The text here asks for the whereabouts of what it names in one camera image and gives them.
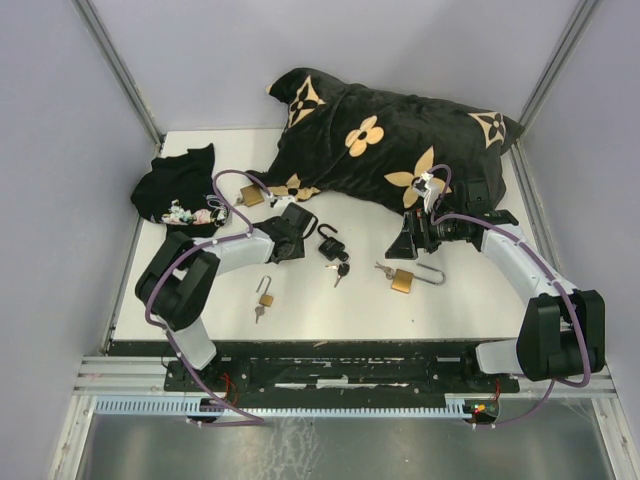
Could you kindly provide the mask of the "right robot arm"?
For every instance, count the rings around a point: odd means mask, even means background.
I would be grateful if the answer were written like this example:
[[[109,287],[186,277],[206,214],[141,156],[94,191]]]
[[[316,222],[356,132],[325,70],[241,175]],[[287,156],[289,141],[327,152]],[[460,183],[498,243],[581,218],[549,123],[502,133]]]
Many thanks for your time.
[[[465,192],[464,209],[442,207],[441,188],[424,174],[409,184],[418,205],[405,212],[388,259],[415,259],[444,242],[465,241],[489,259],[525,305],[517,337],[478,344],[458,368],[467,389],[481,391],[497,374],[583,387],[605,365],[605,302],[562,277],[527,241],[518,220],[497,210],[482,183]]]

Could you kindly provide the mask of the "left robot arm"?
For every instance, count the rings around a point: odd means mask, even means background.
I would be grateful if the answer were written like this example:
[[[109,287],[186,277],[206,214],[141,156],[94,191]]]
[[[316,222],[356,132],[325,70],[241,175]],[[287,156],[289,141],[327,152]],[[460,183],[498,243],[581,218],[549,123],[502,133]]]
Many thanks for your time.
[[[146,321],[165,332],[198,389],[212,389],[221,378],[216,347],[201,319],[215,278],[250,265],[303,258],[304,241],[317,226],[315,214],[290,203],[281,214],[239,234],[200,243],[181,232],[166,237],[134,292],[145,306]]]

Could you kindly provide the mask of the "small brass padlock long shackle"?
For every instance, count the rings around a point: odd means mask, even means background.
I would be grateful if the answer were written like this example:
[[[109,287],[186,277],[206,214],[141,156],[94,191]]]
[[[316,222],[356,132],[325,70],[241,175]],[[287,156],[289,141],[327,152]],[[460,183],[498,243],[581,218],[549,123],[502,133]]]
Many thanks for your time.
[[[260,307],[268,308],[272,305],[274,297],[269,293],[272,278],[269,275],[265,275],[258,285],[256,292],[260,294],[258,305]]]

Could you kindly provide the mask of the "silver keys of small padlock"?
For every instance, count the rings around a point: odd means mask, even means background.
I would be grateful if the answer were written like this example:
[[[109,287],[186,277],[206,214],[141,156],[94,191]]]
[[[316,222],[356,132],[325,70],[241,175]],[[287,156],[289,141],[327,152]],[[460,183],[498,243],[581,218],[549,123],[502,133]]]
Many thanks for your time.
[[[258,305],[255,307],[255,323],[259,322],[259,319],[265,314],[265,306],[264,305]]]

